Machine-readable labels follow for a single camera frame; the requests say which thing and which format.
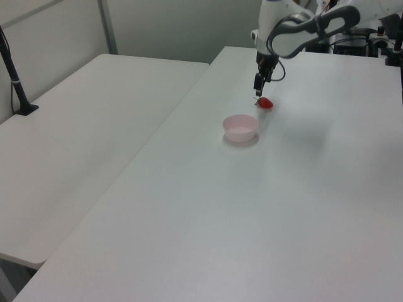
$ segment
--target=red strawberry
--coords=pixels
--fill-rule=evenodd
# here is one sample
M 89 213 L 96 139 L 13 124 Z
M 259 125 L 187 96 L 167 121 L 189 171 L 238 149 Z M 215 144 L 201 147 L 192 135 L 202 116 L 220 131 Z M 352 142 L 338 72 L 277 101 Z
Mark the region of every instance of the red strawberry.
M 273 103 L 268 98 L 264 97 L 259 98 L 258 101 L 255 103 L 255 105 L 263 109 L 271 109 L 274 106 Z

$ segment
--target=black stand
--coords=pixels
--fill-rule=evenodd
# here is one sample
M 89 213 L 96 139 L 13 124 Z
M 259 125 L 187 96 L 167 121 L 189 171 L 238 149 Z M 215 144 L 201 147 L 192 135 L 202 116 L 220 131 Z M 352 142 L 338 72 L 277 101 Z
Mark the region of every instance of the black stand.
M 403 42 L 403 15 L 400 19 L 399 28 L 397 29 L 396 34 L 396 42 L 393 50 L 388 48 L 388 54 L 385 61 L 385 64 L 388 66 L 402 66 L 401 58 L 403 57 L 402 53 L 402 42 Z
M 20 78 L 18 77 L 17 70 L 14 67 L 13 60 L 11 60 L 11 53 L 8 48 L 8 44 L 6 42 L 3 30 L 0 27 L 0 52 L 3 57 L 4 63 L 6 64 L 6 68 L 8 74 L 11 78 L 11 82 L 13 83 L 14 89 L 17 93 L 18 99 L 20 100 L 20 110 L 16 112 L 17 115 L 29 115 L 39 108 L 37 105 L 32 105 L 26 99 L 25 92 L 23 86 L 21 85 Z

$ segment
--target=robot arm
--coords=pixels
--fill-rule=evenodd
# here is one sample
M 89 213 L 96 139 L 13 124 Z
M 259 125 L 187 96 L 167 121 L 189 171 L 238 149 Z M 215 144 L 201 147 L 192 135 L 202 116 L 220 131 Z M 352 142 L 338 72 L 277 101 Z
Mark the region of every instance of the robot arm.
M 252 33 L 259 66 L 256 95 L 261 96 L 264 83 L 271 81 L 279 57 L 293 58 L 307 45 L 402 10 L 401 0 L 339 0 L 331 10 L 315 16 L 292 0 L 263 0 L 259 30 Z

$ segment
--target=cable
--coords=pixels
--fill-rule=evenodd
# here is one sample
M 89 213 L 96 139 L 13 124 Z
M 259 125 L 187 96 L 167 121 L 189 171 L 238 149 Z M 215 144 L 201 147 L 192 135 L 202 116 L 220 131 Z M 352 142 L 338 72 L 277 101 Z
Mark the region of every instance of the cable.
M 329 46 L 333 46 L 333 45 L 338 44 L 338 43 L 343 43 L 343 42 L 353 41 L 353 40 L 365 40 L 365 41 L 366 41 L 366 38 L 347 38 L 347 39 L 341 39 L 341 40 L 338 40 L 338 41 L 336 41 L 336 42 L 333 42 L 333 43 L 329 44 Z
M 15 115 L 14 104 L 13 104 L 13 82 L 11 82 L 11 111 Z
M 271 53 L 271 55 L 274 55 L 274 56 L 275 56 L 276 54 L 275 54 L 275 53 L 270 49 L 270 47 L 269 47 L 269 39 L 270 39 L 270 36 L 267 37 L 267 40 L 266 40 L 266 48 L 267 48 L 267 50 L 269 51 L 269 53 Z M 281 79 L 271 80 L 271 81 L 273 81 L 273 82 L 280 82 L 280 81 L 282 81 L 282 80 L 285 78 L 285 75 L 286 75 L 285 67 L 284 67 L 283 63 L 282 63 L 280 60 L 278 60 L 278 63 L 280 63 L 281 68 L 283 69 L 284 74 L 283 74 L 283 77 L 282 77 Z
M 283 69 L 283 77 L 281 78 L 281 79 L 278 79 L 278 80 L 271 80 L 272 82 L 280 82 L 280 81 L 282 81 L 284 78 L 285 78 L 285 74 L 286 74 L 286 72 L 285 72 L 285 67 L 284 67 L 284 65 L 283 65 L 283 63 L 279 60 L 278 61 L 278 63 L 280 63 L 280 65 L 281 65 L 281 68 Z

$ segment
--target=bowl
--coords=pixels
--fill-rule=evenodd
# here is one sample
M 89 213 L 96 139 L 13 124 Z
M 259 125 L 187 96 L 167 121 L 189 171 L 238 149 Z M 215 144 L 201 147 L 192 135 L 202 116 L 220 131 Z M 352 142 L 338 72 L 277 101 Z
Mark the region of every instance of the bowl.
M 258 121 L 250 115 L 232 115 L 222 122 L 225 137 L 231 142 L 252 140 L 258 130 Z

